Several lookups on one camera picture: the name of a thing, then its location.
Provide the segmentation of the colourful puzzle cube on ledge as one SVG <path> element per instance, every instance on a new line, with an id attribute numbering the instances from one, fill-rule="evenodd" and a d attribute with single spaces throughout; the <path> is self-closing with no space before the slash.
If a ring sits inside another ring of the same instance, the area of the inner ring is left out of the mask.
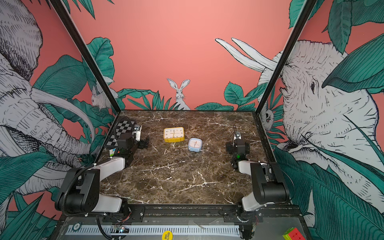
<path id="1" fill-rule="evenodd" d="M 285 240 L 305 240 L 305 237 L 300 233 L 297 228 L 290 228 L 284 234 Z"/>

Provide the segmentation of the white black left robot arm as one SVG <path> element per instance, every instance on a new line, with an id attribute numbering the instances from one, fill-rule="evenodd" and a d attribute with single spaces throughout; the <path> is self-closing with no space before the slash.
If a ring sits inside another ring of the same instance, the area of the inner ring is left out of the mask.
<path id="1" fill-rule="evenodd" d="M 141 140 L 141 125 L 129 124 L 127 132 L 120 135 L 115 130 L 118 146 L 112 148 L 113 155 L 108 160 L 67 172 L 55 201 L 56 210 L 68 217 L 93 214 L 116 222 L 131 218 L 132 210 L 127 201 L 101 194 L 100 182 L 128 168 L 136 150 L 148 147 L 149 138 Z"/>

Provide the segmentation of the yellow round sticker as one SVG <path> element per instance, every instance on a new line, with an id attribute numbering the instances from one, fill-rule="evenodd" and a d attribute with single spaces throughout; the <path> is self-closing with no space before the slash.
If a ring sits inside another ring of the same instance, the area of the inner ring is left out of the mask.
<path id="1" fill-rule="evenodd" d="M 173 233 L 171 231 L 165 231 L 162 235 L 162 240 L 173 240 Z"/>

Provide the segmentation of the colourful puzzle cube on table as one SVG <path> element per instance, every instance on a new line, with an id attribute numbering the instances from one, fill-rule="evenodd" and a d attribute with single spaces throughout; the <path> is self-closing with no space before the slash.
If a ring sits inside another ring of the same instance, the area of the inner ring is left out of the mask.
<path id="1" fill-rule="evenodd" d="M 109 150 L 110 157 L 113 157 L 115 155 L 115 153 L 116 153 L 116 148 Z"/>

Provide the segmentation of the yellow square alarm clock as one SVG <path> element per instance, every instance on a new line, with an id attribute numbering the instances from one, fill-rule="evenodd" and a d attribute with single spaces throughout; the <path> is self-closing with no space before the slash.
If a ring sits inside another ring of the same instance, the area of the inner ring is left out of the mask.
<path id="1" fill-rule="evenodd" d="M 185 130 L 183 127 L 165 128 L 163 137 L 166 143 L 176 143 L 185 140 Z"/>

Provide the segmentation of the light blue small alarm clock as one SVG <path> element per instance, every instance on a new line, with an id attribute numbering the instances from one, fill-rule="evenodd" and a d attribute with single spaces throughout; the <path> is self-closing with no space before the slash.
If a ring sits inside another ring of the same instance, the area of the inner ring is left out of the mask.
<path id="1" fill-rule="evenodd" d="M 200 152 L 203 147 L 203 141 L 198 138 L 191 138 L 188 142 L 188 149 L 191 152 Z"/>

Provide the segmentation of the white perforated rail strip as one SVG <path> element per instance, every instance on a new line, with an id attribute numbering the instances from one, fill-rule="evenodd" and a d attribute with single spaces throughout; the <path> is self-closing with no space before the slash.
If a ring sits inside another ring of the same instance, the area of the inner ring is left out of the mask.
<path id="1" fill-rule="evenodd" d="M 213 235 L 213 236 L 235 236 L 240 235 L 239 228 L 237 226 L 197 226 L 197 225 L 174 225 L 174 226 L 162 226 L 162 225 L 128 225 L 124 226 L 128 230 L 127 233 L 119 232 L 113 226 L 103 226 L 103 230 L 107 234 L 112 235 L 162 235 L 166 231 L 170 231 L 173 235 Z"/>

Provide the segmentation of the black white chessboard box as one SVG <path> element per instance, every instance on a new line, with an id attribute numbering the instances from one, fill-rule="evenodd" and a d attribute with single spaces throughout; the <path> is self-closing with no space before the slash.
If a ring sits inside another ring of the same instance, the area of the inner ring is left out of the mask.
<path id="1" fill-rule="evenodd" d="M 112 134 L 110 138 L 107 140 L 105 144 L 105 148 L 107 149 L 114 149 L 118 147 L 118 139 L 121 135 L 130 133 L 132 137 L 135 136 L 134 134 L 134 125 L 136 122 L 134 120 L 131 120 L 131 123 L 129 124 L 128 120 L 119 119 L 117 124 L 115 125 L 115 128 L 112 130 Z"/>

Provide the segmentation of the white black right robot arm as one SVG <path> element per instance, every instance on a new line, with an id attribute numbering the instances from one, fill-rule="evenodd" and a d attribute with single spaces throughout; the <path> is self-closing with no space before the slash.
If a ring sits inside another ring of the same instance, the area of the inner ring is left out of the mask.
<path id="1" fill-rule="evenodd" d="M 250 145 L 240 132 L 234 131 L 234 138 L 226 143 L 226 150 L 232 156 L 233 169 L 251 177 L 252 192 L 242 198 L 235 213 L 241 223 L 250 222 L 259 210 L 268 205 L 284 204 L 290 200 L 290 192 L 279 164 L 249 160 L 247 154 L 250 153 Z"/>

